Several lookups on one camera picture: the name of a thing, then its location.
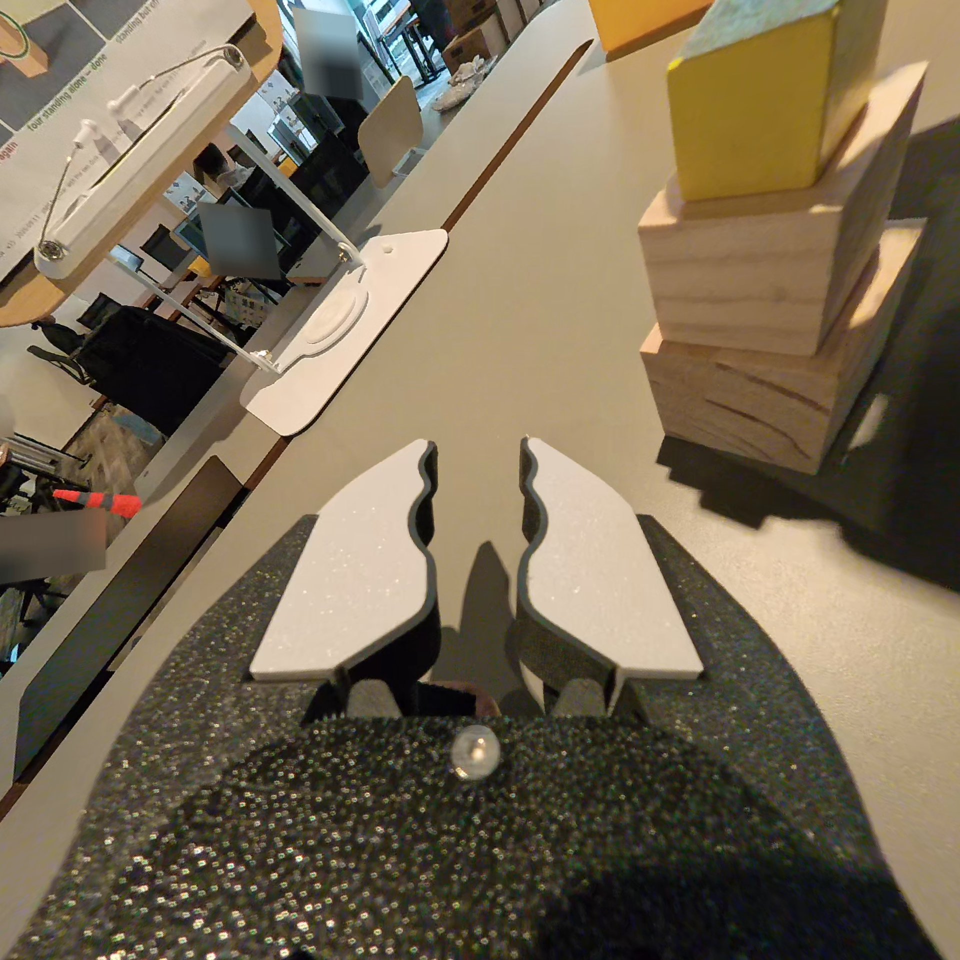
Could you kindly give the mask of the black cloth cover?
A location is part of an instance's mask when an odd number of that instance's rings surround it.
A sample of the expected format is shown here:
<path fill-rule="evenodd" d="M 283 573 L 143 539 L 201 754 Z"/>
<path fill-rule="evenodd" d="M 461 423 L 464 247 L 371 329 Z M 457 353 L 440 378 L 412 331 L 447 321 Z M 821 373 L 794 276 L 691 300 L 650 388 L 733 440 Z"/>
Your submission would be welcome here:
<path fill-rule="evenodd" d="M 85 338 L 73 358 L 95 390 L 168 437 L 221 377 L 232 355 L 206 334 L 122 306 Z"/>

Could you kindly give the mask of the cardboard box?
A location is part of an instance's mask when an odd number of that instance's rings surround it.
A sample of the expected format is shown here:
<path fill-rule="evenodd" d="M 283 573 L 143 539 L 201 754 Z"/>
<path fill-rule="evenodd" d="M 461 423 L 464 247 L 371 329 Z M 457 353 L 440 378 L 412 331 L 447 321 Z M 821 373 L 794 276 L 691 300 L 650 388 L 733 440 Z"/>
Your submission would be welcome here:
<path fill-rule="evenodd" d="M 509 45 L 509 41 L 501 30 L 495 17 L 487 20 L 470 30 L 455 37 L 443 50 L 442 59 L 451 75 L 454 75 L 460 66 L 473 61 L 480 56 L 485 60 L 502 55 Z"/>
<path fill-rule="evenodd" d="M 498 13 L 498 1 L 444 1 L 454 37 L 462 37 Z"/>

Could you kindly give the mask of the white desk lamp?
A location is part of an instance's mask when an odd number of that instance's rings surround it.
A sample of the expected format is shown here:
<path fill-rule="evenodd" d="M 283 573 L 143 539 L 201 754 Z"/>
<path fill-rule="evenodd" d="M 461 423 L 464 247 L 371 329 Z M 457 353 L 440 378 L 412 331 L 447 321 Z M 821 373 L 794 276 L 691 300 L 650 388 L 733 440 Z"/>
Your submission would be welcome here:
<path fill-rule="evenodd" d="M 185 151 L 187 137 L 203 132 L 213 109 L 241 89 L 251 69 L 240 49 L 223 44 L 196 54 L 128 88 L 106 106 L 121 135 L 93 184 L 57 217 L 58 199 L 69 190 L 70 168 L 84 150 L 111 143 L 101 126 L 82 119 L 46 211 L 33 251 L 35 268 L 51 282 L 72 280 L 83 261 L 106 243 L 163 170 Z M 201 316 L 177 303 L 155 283 L 139 278 L 204 332 L 256 368 L 242 394 L 247 411 L 275 433 L 291 437 L 309 426 L 399 313 L 449 245 L 444 229 L 378 235 L 356 246 L 288 176 L 236 126 L 228 135 L 276 187 L 336 244 L 341 265 L 308 303 L 303 317 L 271 350 L 250 351 Z"/>

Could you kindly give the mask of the black table panel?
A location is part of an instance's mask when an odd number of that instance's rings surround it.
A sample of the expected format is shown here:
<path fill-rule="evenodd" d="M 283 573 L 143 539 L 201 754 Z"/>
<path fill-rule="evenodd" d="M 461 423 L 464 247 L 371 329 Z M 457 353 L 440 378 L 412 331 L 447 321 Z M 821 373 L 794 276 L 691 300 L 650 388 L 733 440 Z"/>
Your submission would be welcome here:
<path fill-rule="evenodd" d="M 1 791 L 42 750 L 66 715 L 177 579 L 244 485 L 210 456 L 155 497 L 86 574 L 1 683 Z"/>

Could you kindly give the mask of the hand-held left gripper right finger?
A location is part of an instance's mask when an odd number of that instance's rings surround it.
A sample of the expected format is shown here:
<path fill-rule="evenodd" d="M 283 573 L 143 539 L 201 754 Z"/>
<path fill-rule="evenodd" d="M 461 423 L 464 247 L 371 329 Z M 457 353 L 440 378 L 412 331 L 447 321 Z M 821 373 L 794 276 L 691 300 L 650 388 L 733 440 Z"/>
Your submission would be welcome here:
<path fill-rule="evenodd" d="M 699 679 L 702 659 L 623 496 L 533 437 L 520 444 L 519 486 L 522 665 L 558 692 L 593 681 L 609 713 L 628 681 Z"/>

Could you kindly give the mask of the white crumpled bag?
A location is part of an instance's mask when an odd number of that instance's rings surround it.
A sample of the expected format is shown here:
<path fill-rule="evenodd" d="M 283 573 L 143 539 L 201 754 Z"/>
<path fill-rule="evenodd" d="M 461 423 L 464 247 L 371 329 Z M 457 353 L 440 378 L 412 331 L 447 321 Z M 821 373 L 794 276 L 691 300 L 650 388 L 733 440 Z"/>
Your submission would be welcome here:
<path fill-rule="evenodd" d="M 437 114 L 446 114 L 466 102 L 489 76 L 498 61 L 498 55 L 491 58 L 477 55 L 473 60 L 461 64 L 448 78 L 446 90 L 431 102 L 431 109 Z"/>

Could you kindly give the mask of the printed instruction sheet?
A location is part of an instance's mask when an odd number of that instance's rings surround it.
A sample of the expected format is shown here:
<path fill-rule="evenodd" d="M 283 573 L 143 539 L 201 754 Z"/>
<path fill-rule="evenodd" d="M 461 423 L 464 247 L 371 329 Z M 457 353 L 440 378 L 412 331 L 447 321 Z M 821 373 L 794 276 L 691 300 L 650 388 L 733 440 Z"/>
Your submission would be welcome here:
<path fill-rule="evenodd" d="M 2 2 L 2 281 L 253 15 L 248 2 Z"/>

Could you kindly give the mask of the dark-grained wooden cube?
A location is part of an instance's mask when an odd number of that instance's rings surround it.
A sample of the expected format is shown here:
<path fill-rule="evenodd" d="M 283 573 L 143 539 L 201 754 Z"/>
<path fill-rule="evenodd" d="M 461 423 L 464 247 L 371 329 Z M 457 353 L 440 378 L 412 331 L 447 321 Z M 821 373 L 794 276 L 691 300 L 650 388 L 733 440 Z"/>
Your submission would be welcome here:
<path fill-rule="evenodd" d="M 640 355 L 664 433 L 817 474 L 886 347 L 927 223 L 886 222 L 814 356 L 670 342 L 655 325 Z"/>

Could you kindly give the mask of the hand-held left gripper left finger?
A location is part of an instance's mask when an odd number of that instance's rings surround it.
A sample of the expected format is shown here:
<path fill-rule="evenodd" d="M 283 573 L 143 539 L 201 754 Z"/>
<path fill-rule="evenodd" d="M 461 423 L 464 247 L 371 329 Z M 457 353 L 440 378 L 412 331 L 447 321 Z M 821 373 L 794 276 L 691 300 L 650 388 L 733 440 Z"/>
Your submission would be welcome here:
<path fill-rule="evenodd" d="M 438 448 L 419 438 L 336 493 L 316 522 L 253 655 L 261 683 L 380 681 L 402 714 L 436 663 L 441 618 L 433 497 Z"/>

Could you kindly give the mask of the yellow cube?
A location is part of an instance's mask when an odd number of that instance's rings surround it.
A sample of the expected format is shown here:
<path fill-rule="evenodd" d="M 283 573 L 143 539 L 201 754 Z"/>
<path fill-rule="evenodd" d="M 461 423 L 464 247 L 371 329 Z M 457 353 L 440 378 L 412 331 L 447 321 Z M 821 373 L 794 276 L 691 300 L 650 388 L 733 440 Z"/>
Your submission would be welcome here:
<path fill-rule="evenodd" d="M 718 1 L 667 71 L 682 198 L 812 186 L 865 108 L 886 1 Z"/>

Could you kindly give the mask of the black office chair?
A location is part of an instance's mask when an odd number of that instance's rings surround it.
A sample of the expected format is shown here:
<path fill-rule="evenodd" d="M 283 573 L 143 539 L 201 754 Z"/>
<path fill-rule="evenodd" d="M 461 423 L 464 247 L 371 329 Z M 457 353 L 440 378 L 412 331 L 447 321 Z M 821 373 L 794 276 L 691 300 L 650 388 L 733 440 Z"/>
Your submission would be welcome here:
<path fill-rule="evenodd" d="M 77 354 L 86 342 L 84 335 L 58 323 L 52 315 L 36 318 L 31 322 L 30 329 L 40 332 L 54 351 L 32 344 L 27 346 L 28 354 L 52 364 L 80 385 L 94 384 L 94 378 L 74 359 L 74 354 Z"/>

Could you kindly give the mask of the plain pale wooden cube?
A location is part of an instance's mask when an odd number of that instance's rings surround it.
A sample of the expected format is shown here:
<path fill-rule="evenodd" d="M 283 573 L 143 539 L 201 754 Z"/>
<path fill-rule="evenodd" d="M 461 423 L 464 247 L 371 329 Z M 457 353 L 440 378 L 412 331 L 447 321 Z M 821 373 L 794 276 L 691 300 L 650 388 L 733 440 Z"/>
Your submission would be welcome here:
<path fill-rule="evenodd" d="M 639 225 L 665 341 L 816 354 L 875 270 L 930 64 L 878 80 L 811 186 L 684 199 L 677 175 Z"/>

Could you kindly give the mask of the beige chair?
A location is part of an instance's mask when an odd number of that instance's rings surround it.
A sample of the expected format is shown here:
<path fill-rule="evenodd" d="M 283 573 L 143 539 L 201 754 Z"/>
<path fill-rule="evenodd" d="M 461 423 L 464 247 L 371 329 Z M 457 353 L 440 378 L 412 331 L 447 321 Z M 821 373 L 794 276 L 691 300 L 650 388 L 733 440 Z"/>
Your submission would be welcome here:
<path fill-rule="evenodd" d="M 401 75 L 357 131 L 359 149 L 377 190 L 387 188 L 393 179 L 405 179 L 408 174 L 403 167 L 409 158 L 417 164 L 426 155 L 424 134 L 414 83 Z"/>

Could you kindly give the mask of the red black striped pole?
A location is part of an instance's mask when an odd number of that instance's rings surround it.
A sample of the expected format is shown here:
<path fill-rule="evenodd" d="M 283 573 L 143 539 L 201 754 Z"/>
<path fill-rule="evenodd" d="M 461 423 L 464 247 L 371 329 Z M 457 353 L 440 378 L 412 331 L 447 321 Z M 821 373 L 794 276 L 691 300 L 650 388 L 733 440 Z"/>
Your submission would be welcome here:
<path fill-rule="evenodd" d="M 125 520 L 131 520 L 142 508 L 141 499 L 131 494 L 111 494 L 99 491 L 54 488 L 53 497 L 63 503 L 70 503 L 81 508 L 102 509 L 108 514 L 121 517 Z"/>

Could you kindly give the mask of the yellow box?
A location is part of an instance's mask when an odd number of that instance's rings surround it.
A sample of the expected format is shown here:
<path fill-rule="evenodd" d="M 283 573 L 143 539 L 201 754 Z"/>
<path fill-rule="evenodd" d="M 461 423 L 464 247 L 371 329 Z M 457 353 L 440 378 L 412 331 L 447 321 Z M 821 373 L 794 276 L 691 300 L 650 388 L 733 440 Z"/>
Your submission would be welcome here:
<path fill-rule="evenodd" d="M 713 1 L 589 1 L 599 41 L 614 55 L 695 26 Z"/>

